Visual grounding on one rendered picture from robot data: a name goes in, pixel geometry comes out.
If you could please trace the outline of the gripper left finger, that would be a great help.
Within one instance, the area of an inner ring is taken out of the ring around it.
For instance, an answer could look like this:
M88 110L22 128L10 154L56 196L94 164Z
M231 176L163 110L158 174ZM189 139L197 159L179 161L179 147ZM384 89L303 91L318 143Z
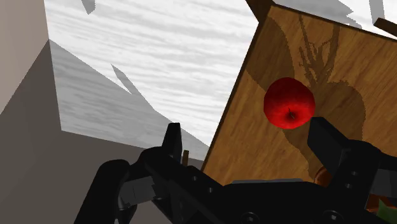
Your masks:
M179 123L170 123L161 146L138 161L104 162L73 224L129 224L138 204L152 201L172 224L223 224L216 195L222 186L194 166L181 163Z

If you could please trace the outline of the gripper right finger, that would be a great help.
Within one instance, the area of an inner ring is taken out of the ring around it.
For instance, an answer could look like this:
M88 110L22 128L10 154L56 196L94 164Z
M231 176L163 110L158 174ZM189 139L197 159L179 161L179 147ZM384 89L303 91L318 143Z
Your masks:
M313 117L307 144L332 175L311 224L390 224L366 210L369 195L397 200L397 157L346 138L323 117Z

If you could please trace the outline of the brown round object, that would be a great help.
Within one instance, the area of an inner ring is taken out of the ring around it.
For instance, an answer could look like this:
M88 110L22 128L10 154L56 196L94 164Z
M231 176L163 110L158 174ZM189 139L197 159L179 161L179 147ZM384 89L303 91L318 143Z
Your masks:
M331 173L329 173L325 167L322 167L316 173L314 183L322 187L327 187L330 184L332 178L333 176Z

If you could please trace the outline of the green and orange object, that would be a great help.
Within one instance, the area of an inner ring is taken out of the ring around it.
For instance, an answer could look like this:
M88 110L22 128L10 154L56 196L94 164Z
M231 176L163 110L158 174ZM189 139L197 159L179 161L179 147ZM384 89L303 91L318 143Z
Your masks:
M385 196L370 194L366 210L390 224L397 224L397 205Z

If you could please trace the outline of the red apple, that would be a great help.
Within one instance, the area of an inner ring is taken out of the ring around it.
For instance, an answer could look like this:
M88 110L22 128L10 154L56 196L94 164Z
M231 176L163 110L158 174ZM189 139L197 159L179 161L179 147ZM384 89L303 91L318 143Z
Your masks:
M263 112L268 121L281 129L295 129L307 123L316 110L313 93L294 78L273 82L263 99Z

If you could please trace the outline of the brown wooden table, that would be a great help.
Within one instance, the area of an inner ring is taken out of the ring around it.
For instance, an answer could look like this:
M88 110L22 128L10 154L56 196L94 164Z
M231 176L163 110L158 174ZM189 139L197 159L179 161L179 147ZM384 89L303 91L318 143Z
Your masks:
M309 125L283 130L263 112L279 78L306 85L322 116L350 139L397 157L397 39L275 3L246 0L258 27L218 125L203 171L222 185L237 179L321 174L307 145Z

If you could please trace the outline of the dark brown wooden bar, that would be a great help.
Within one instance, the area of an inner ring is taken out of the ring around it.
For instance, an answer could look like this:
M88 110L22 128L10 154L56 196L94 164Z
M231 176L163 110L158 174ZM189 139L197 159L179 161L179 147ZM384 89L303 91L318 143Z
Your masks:
M378 18L373 25L397 38L396 23L386 20L384 18Z

